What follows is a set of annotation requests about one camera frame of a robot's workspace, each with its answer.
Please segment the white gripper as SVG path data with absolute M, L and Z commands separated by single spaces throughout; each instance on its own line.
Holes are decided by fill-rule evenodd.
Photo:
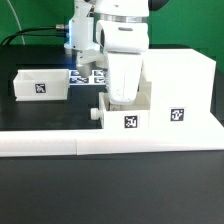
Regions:
M 111 104 L 135 101 L 142 69 L 141 54 L 108 53 L 108 95 Z

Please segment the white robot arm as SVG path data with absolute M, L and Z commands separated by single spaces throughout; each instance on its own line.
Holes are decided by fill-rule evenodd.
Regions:
M 109 101 L 135 101 L 143 54 L 149 49 L 148 18 L 169 0 L 74 0 L 68 23 L 68 54 L 76 56 L 83 77 L 94 65 L 106 70 Z

